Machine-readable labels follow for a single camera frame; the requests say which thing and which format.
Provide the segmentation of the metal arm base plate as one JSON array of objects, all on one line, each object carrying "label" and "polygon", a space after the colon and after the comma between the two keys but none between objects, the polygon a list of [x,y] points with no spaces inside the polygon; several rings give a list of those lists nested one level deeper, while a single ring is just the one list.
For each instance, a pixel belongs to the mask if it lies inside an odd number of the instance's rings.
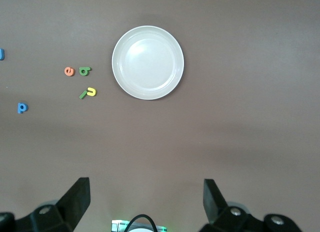
[{"label": "metal arm base plate", "polygon": [[[111,221],[111,232],[125,232],[129,224],[128,220],[112,220]],[[157,232],[168,232],[165,226],[156,225]],[[127,232],[155,232],[150,223],[139,223],[134,222],[128,229]]]}]

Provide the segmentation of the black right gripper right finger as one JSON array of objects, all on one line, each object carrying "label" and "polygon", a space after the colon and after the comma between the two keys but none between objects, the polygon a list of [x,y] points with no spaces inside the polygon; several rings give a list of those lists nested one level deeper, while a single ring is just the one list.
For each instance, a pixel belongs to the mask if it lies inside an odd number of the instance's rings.
[{"label": "black right gripper right finger", "polygon": [[203,190],[208,223],[199,232],[302,232],[287,216],[271,213],[259,220],[238,206],[229,206],[213,179],[204,180]]}]

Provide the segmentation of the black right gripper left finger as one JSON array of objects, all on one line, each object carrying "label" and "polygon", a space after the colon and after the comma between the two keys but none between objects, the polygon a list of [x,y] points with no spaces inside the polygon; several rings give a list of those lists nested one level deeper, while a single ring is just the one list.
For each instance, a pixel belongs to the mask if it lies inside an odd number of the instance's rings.
[{"label": "black right gripper left finger", "polygon": [[55,204],[45,204],[20,219],[0,212],[0,232],[73,232],[90,205],[90,179],[79,178]]}]

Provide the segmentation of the beige plate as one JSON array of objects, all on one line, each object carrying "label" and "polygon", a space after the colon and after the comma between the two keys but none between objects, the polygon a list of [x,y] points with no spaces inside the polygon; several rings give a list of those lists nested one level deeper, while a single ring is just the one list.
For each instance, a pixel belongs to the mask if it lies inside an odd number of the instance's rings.
[{"label": "beige plate", "polygon": [[156,100],[171,93],[184,73],[184,54],[175,37],[155,26],[127,31],[112,53],[112,71],[119,86],[142,100]]}]

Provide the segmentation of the brown table cover sheet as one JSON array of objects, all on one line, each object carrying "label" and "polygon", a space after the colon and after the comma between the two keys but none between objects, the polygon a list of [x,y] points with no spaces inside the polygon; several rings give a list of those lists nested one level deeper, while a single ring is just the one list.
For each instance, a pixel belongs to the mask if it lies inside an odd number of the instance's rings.
[{"label": "brown table cover sheet", "polygon": [[[142,25],[184,54],[159,100],[112,72],[117,41]],[[259,219],[320,232],[320,0],[0,0],[0,48],[0,211],[23,217],[89,177],[76,232],[141,213],[198,232],[211,178]]]}]

